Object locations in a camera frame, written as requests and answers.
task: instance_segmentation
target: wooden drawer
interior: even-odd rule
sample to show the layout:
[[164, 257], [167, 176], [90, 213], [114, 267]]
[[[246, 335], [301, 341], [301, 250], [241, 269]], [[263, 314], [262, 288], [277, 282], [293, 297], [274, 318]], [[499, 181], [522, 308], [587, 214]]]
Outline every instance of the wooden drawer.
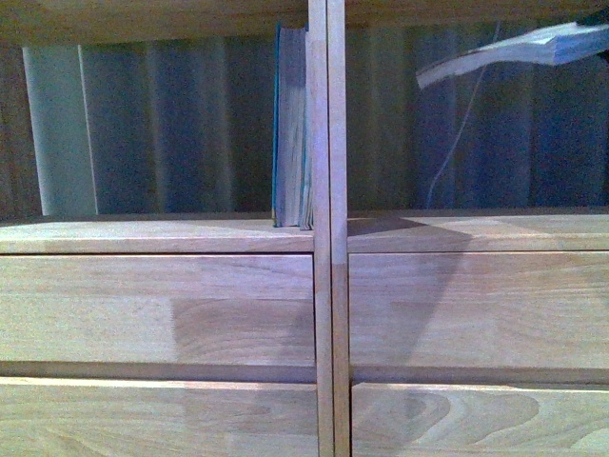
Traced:
[[353, 455], [601, 456], [609, 392], [361, 384], [353, 388]]
[[0, 379], [3, 456], [316, 456], [312, 385]]
[[609, 368], [607, 252], [352, 254], [349, 280], [356, 368]]
[[0, 360], [314, 366], [309, 255], [0, 256]]

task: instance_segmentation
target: wooden shelf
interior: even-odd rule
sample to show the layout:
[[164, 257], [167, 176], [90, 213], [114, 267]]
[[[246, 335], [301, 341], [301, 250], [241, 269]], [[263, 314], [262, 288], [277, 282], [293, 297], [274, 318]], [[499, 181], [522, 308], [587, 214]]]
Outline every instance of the wooden shelf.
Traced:
[[312, 231], [274, 228], [269, 219], [244, 219], [245, 215], [208, 217], [100, 216], [5, 223], [0, 224], [0, 254], [313, 251]]
[[[567, 17], [606, 0], [346, 0], [348, 27]], [[19, 45], [122, 43], [209, 35], [273, 33], [303, 27], [306, 0], [0, 0], [0, 40]]]
[[346, 0], [350, 27], [398, 27], [569, 17], [602, 10], [606, 0]]
[[349, 220], [349, 252], [481, 252], [609, 249], [609, 212], [418, 211]]
[[303, 27], [306, 0], [0, 0], [0, 41], [121, 43]]

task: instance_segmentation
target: blue curtain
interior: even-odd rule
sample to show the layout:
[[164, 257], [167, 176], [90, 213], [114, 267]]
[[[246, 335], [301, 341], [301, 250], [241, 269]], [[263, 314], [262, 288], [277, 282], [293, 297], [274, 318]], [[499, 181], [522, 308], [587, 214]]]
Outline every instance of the blue curtain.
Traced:
[[[415, 70], [495, 29], [347, 33], [350, 209], [426, 206], [478, 74], [419, 90]], [[273, 41], [26, 49], [45, 213], [268, 211]], [[596, 57], [489, 66], [431, 208], [606, 205], [608, 81]]]
[[[537, 24], [501, 24], [500, 39]], [[419, 90], [415, 69], [492, 41], [495, 24], [358, 30], [347, 37], [350, 209], [422, 209], [479, 73]], [[606, 205], [609, 70], [487, 68], [431, 208]]]

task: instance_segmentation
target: wooden panel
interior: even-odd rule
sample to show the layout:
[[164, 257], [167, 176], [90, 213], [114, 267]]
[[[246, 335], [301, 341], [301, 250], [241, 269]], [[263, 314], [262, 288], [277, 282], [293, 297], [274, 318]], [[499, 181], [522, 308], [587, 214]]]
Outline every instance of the wooden panel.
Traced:
[[601, 456], [607, 449], [605, 389], [353, 388], [354, 456]]
[[13, 43], [119, 43], [302, 27], [306, 0], [2, 0], [0, 16]]
[[351, 27], [396, 27], [564, 18], [587, 14], [607, 6], [606, 0], [346, 0], [347, 24]]
[[0, 40], [0, 220], [40, 214], [23, 52]]
[[0, 225], [0, 253], [311, 252], [313, 233], [204, 215], [49, 218]]
[[306, 63], [309, 135], [313, 153], [315, 221], [315, 349], [320, 457], [334, 456], [334, 379], [332, 360], [332, 266], [327, 92], [327, 17], [325, 0], [309, 0]]
[[609, 252], [352, 254], [350, 318], [355, 367], [606, 370]]
[[606, 209], [597, 214], [583, 209], [512, 212], [438, 211], [434, 217], [429, 217], [434, 211], [387, 212], [358, 217], [349, 221], [349, 252], [609, 249]]
[[0, 380], [3, 456], [316, 456], [315, 387]]
[[346, 82], [344, 0], [327, 0], [330, 225], [335, 452], [349, 455], [349, 314], [347, 295]]
[[2, 361], [314, 366], [311, 257], [0, 257]]

